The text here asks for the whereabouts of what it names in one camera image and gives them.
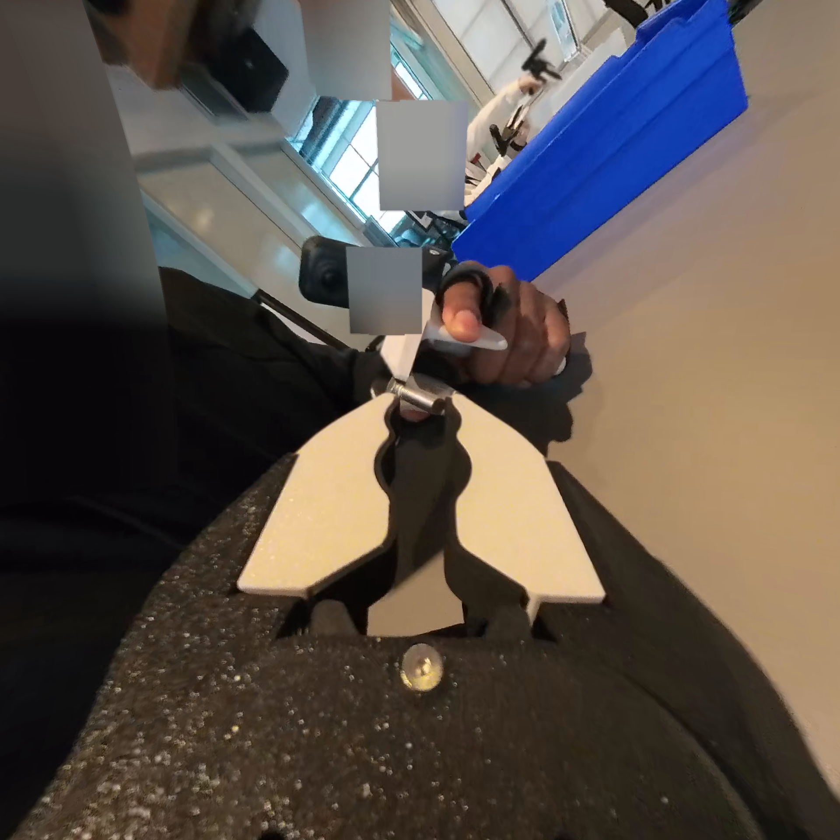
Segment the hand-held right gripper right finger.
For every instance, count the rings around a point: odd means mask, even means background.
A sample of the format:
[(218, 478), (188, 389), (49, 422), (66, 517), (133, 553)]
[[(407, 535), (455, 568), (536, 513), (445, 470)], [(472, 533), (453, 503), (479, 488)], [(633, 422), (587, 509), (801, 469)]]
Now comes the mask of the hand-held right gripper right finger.
[(548, 462), (516, 429), (471, 401), (450, 401), (453, 500), (447, 585), (473, 618), (517, 607), (600, 605), (604, 585)]

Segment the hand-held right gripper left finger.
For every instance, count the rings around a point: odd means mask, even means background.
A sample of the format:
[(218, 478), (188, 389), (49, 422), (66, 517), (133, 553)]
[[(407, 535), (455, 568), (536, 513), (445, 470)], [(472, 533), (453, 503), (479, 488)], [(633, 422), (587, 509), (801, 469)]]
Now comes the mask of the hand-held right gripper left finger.
[(379, 395), (301, 446), (237, 588), (308, 598), (391, 539), (382, 457), (393, 442), (392, 394)]

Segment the steel bolt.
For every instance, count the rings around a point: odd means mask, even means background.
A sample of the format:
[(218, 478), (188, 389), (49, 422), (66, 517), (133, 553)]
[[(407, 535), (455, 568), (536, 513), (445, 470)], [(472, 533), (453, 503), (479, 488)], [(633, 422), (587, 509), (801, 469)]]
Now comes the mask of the steel bolt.
[(406, 381), (393, 377), (388, 381), (386, 390), (401, 404), (427, 415), (444, 413), (447, 401), (455, 393), (451, 386), (425, 374), (411, 374)]

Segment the blue plastic bin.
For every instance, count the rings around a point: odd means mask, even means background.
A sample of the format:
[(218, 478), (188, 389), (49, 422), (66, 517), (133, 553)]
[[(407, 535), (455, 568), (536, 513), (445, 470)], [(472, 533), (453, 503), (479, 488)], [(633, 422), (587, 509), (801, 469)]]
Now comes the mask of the blue plastic bin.
[(535, 280), (748, 105), (728, 2), (672, 3), (470, 205), (456, 257)]

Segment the person's left hand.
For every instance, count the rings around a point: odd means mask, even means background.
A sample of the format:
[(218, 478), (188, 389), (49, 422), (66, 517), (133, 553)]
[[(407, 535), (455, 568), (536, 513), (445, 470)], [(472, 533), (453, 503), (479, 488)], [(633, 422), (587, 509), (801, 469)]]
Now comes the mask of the person's left hand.
[[(494, 291), (501, 291), (501, 314), (491, 329), (507, 342), (503, 351), (473, 349), (454, 363), (461, 385), (531, 387), (551, 381), (571, 349), (571, 327), (561, 305), (507, 266), (486, 269)], [(482, 317), (482, 289), (476, 280), (451, 283), (441, 304), (443, 324), (453, 339), (475, 342)]]

